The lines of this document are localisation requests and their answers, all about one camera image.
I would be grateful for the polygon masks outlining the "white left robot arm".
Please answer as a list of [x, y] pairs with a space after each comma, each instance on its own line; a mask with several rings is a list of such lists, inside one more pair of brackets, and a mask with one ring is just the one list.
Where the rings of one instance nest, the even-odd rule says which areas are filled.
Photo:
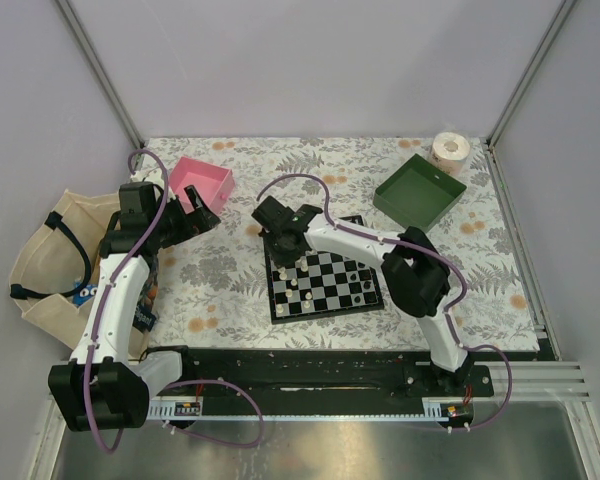
[[216, 227], [220, 219], [196, 188], [185, 187], [190, 212], [178, 197], [152, 182], [127, 183], [120, 207], [100, 243], [99, 280], [83, 337], [65, 365], [55, 365], [49, 389], [74, 432], [138, 428], [151, 400], [166, 387], [185, 395], [196, 386], [195, 368], [177, 350], [130, 364], [134, 316], [155, 271], [157, 254]]

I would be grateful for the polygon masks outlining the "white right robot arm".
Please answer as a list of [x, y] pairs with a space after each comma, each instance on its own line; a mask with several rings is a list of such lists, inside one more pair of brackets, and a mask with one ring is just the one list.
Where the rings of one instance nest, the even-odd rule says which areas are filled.
[[455, 396], [471, 382], [472, 360], [455, 330], [450, 311], [451, 267], [426, 234], [410, 227], [383, 232], [335, 220], [327, 211], [303, 205], [294, 211], [269, 196], [253, 211], [276, 265], [287, 267], [311, 250], [339, 254], [383, 276], [393, 304], [418, 320], [430, 350], [432, 379]]

